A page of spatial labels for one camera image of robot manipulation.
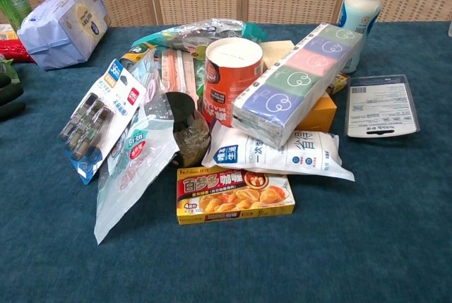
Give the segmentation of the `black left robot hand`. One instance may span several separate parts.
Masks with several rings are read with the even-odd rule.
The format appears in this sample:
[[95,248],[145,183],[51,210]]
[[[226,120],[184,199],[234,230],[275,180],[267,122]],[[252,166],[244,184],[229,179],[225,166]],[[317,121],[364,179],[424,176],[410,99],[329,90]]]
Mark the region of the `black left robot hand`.
[[23,87],[12,61],[1,55],[1,122],[17,117],[26,108],[24,102],[17,101],[23,94]]

